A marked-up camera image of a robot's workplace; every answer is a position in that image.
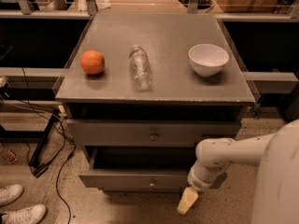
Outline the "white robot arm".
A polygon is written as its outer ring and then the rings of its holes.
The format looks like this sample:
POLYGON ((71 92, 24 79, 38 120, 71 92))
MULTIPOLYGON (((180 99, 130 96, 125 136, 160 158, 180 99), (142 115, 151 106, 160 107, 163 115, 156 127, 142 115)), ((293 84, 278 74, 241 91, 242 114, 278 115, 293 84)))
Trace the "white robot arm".
POLYGON ((250 224, 299 224, 299 120, 276 133, 235 141, 205 139, 195 149, 177 211, 185 215, 232 164, 256 165, 258 174, 250 224))

